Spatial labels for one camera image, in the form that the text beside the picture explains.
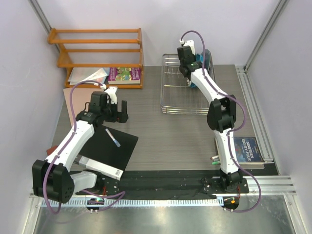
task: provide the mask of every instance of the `metal floor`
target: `metal floor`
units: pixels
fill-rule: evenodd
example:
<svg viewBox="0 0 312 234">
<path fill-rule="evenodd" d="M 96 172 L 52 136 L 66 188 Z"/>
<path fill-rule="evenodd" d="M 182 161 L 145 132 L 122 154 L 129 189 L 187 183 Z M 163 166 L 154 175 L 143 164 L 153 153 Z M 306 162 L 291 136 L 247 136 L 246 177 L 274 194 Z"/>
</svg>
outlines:
<svg viewBox="0 0 312 234">
<path fill-rule="evenodd" d="M 244 96 L 234 65 L 214 66 L 216 83 L 228 94 L 243 102 Z M 206 170 L 216 155 L 215 135 L 209 129 L 206 115 L 163 114 L 160 107 L 161 66 L 146 67 L 143 90 L 118 91 L 119 100 L 127 100 L 129 120 L 125 124 L 106 126 L 138 136 L 136 148 L 126 170 Z M 243 116 L 237 108 L 236 126 Z M 53 145 L 58 145 L 70 130 L 67 107 L 60 113 Z M 253 137 L 254 130 L 247 116 L 245 127 L 236 136 Z M 263 166 L 248 166 L 248 169 Z"/>
<path fill-rule="evenodd" d="M 241 198 L 240 209 L 257 196 Z M 233 214 L 221 207 L 113 208 L 85 213 L 86 208 L 62 208 L 57 216 L 41 208 L 35 234 L 294 234 L 283 196 L 264 196 L 254 211 Z M 56 221 L 71 221 L 57 224 Z"/>
</svg>

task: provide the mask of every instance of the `orange wooden shelf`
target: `orange wooden shelf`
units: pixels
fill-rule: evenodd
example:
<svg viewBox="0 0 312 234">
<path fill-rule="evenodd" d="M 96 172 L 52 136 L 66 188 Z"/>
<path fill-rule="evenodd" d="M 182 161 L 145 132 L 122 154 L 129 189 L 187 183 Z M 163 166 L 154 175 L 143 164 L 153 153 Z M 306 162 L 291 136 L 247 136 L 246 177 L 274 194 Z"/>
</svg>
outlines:
<svg viewBox="0 0 312 234">
<path fill-rule="evenodd" d="M 75 33 L 137 33 L 136 39 L 61 39 L 59 34 L 75 34 Z M 144 82 L 144 57 L 142 45 L 142 31 L 138 29 L 86 29 L 86 30 L 57 30 L 53 28 L 48 36 L 49 44 L 57 44 L 60 48 L 60 55 L 57 61 L 59 68 L 67 69 L 67 77 L 65 87 L 73 87 L 68 79 L 74 67 L 136 67 L 141 69 L 140 84 L 115 84 L 121 89 L 142 89 Z M 138 44 L 139 49 L 66 49 L 64 44 Z M 73 63 L 68 53 L 139 53 L 139 63 Z M 93 84 L 82 84 L 82 88 L 98 88 Z"/>
</svg>

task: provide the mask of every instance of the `book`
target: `book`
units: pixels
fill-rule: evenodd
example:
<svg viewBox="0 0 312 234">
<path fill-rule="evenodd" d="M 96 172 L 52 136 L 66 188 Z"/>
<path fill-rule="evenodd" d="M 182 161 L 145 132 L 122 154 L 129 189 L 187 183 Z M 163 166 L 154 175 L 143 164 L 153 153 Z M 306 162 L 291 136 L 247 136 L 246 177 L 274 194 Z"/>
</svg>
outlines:
<svg viewBox="0 0 312 234">
<path fill-rule="evenodd" d="M 106 128 L 120 143 L 120 147 L 117 147 L 109 137 L 105 131 Z M 137 140 L 137 136 L 102 125 L 97 128 L 94 135 L 84 144 L 74 163 L 120 180 L 137 144 Z"/>
<path fill-rule="evenodd" d="M 95 80 L 104 83 L 109 73 L 110 68 L 75 67 L 73 68 L 68 81 L 71 85 L 75 85 L 84 80 Z"/>
<path fill-rule="evenodd" d="M 219 154 L 219 146 L 216 139 L 215 144 Z M 240 165 L 256 165 L 264 163 L 255 137 L 234 136 L 234 145 L 236 158 Z"/>
<path fill-rule="evenodd" d="M 141 69 L 130 67 L 112 67 L 107 81 L 109 84 L 140 84 Z"/>
</svg>

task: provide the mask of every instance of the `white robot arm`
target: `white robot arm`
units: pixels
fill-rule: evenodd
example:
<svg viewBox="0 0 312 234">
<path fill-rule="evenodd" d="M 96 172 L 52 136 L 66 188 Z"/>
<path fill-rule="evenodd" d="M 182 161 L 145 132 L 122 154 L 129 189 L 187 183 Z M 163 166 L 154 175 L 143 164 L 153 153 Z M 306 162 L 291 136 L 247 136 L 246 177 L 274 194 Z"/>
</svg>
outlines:
<svg viewBox="0 0 312 234">
<path fill-rule="evenodd" d="M 206 69 L 205 75 L 210 80 L 210 82 L 214 84 L 214 87 L 219 92 L 226 94 L 214 83 L 213 79 L 208 75 Z M 194 72 L 191 73 L 191 82 L 194 83 L 200 89 L 200 91 L 203 93 L 203 95 L 205 96 L 205 98 L 208 100 L 209 103 L 214 100 L 220 100 L 224 98 L 223 96 L 219 95 L 215 90 L 213 90 L 213 88 L 208 84 L 208 82 L 204 78 L 201 68 L 196 69 Z M 238 171 L 238 167 L 234 164 L 229 151 L 229 142 L 227 134 L 230 130 L 231 128 L 223 129 L 222 133 L 218 130 L 214 130 L 214 134 L 217 139 L 220 151 L 219 154 L 220 154 L 221 170 L 226 174 Z M 232 149 L 232 155 L 234 156 L 234 159 L 237 162 L 233 140 L 233 132 L 230 132 L 230 139 L 231 139 L 230 144 Z"/>
<path fill-rule="evenodd" d="M 32 168 L 35 195 L 43 197 L 44 176 L 56 156 L 57 159 L 53 163 L 46 186 L 50 200 L 66 203 L 72 194 L 96 185 L 100 173 L 83 171 L 71 175 L 69 172 L 76 156 L 88 139 L 93 136 L 97 127 L 104 121 L 120 123 L 127 121 L 127 102 L 122 101 L 121 112 L 118 112 L 116 92 L 117 87 L 114 86 L 104 92 L 93 92 L 88 111 L 83 110 L 76 117 L 76 131 L 72 127 L 62 143 L 46 160 L 36 160 Z"/>
<path fill-rule="evenodd" d="M 222 186 L 225 191 L 233 191 L 243 179 L 242 172 L 234 164 L 237 159 L 233 132 L 230 131 L 234 128 L 236 121 L 236 103 L 224 96 L 227 94 L 217 86 L 206 69 L 204 69 L 205 75 L 203 74 L 202 63 L 196 61 L 194 42 L 181 40 L 180 43 L 182 46 L 177 49 L 180 72 L 200 89 L 210 103 L 207 123 L 213 130 L 219 146 Z"/>
</svg>

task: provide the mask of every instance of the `wire basket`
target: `wire basket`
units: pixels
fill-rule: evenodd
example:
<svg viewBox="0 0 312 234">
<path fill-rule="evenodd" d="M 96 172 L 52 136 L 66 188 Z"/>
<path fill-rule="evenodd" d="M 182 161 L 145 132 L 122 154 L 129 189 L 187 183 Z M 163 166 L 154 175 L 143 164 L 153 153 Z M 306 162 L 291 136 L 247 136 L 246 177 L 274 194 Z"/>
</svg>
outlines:
<svg viewBox="0 0 312 234">
<path fill-rule="evenodd" d="M 180 61 L 177 54 L 164 54 L 162 58 L 160 97 L 162 112 L 168 114 L 206 115 L 209 103 L 202 92 L 196 87 L 191 88 L 187 83 L 187 78 L 180 73 Z"/>
</svg>

